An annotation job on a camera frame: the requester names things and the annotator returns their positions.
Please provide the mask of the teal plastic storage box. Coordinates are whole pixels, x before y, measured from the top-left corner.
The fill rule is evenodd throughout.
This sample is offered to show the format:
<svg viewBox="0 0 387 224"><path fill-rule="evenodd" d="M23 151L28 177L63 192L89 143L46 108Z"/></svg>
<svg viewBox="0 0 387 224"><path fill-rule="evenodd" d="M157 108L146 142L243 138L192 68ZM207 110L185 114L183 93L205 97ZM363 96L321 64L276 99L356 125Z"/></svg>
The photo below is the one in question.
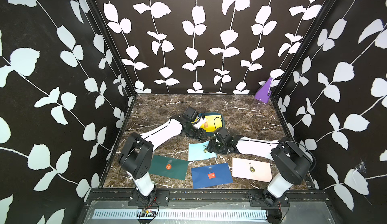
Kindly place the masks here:
<svg viewBox="0 0 387 224"><path fill-rule="evenodd" d="M198 118L204 117L207 121L200 128L207 133L212 133L220 127L225 126L223 115L220 113L199 113Z"/></svg>

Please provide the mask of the yellow envelope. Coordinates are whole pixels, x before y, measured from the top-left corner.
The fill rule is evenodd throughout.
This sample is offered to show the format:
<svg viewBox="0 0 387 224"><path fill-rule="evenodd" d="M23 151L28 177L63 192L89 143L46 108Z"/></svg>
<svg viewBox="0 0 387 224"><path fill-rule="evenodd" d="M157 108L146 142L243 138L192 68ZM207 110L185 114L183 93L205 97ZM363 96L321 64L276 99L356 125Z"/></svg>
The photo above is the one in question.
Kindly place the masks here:
<svg viewBox="0 0 387 224"><path fill-rule="evenodd" d="M223 117L221 115L205 115L207 122L201 126L206 132L214 132L223 127Z"/></svg>

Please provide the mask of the light blue envelope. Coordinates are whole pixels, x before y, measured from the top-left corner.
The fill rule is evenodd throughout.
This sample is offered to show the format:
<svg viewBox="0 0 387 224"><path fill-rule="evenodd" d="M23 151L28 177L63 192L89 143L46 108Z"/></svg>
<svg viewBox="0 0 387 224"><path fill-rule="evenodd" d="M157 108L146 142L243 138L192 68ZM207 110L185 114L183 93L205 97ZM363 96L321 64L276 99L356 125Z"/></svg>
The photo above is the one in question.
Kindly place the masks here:
<svg viewBox="0 0 387 224"><path fill-rule="evenodd" d="M188 160L197 161L197 160L206 160L210 158L216 158L217 155L213 152L208 152L207 146L209 141L203 143L195 143L188 145Z"/></svg>

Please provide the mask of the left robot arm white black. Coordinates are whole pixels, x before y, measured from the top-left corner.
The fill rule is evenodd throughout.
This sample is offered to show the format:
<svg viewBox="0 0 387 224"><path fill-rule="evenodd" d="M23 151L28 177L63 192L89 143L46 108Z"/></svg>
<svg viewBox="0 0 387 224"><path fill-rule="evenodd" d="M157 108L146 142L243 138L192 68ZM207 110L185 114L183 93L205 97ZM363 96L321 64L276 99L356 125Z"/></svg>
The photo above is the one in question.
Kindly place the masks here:
<svg viewBox="0 0 387 224"><path fill-rule="evenodd" d="M132 133L118 157L118 163L128 173L135 184L137 192L146 198L156 193L156 187L149 174L153 152L169 139L184 134L185 136L206 141L207 132L201 128L207 122L199 112L188 107L183 113L176 114L159 127L142 134Z"/></svg>

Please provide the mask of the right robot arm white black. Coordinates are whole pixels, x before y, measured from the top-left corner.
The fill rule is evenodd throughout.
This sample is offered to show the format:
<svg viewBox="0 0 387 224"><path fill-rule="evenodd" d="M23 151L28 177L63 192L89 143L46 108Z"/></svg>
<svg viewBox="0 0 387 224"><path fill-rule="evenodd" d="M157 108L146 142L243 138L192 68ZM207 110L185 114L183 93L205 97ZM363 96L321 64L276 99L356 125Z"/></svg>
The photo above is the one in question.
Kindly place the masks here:
<svg viewBox="0 0 387 224"><path fill-rule="evenodd" d="M267 206L274 206L290 187L300 185L306 174L316 166L315 157L307 151L305 146L287 137L269 141L232 136L223 127L215 130L207 146L207 152L250 154L273 161L279 173L259 197Z"/></svg>

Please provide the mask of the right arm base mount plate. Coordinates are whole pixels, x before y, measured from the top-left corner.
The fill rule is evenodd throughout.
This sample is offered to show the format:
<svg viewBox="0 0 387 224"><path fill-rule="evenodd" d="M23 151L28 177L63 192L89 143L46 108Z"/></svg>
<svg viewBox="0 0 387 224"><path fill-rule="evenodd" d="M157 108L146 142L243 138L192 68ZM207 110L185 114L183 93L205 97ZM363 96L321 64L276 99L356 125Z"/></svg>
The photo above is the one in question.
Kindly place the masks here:
<svg viewBox="0 0 387 224"><path fill-rule="evenodd" d="M289 207L289 200L285 194L280 198L277 198L270 194L268 191L262 189L248 191L246 198L250 202L251 207L261 207L268 209Z"/></svg>

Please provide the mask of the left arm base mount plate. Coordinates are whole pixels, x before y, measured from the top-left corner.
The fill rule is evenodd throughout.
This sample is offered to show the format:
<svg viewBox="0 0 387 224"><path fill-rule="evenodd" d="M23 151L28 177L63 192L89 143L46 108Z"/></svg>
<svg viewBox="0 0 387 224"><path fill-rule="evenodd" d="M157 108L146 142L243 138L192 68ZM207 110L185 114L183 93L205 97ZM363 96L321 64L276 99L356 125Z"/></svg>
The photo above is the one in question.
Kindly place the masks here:
<svg viewBox="0 0 387 224"><path fill-rule="evenodd" d="M168 190L154 189L148 196L142 195L134 189L130 195L128 206L152 207L168 206L170 192Z"/></svg>

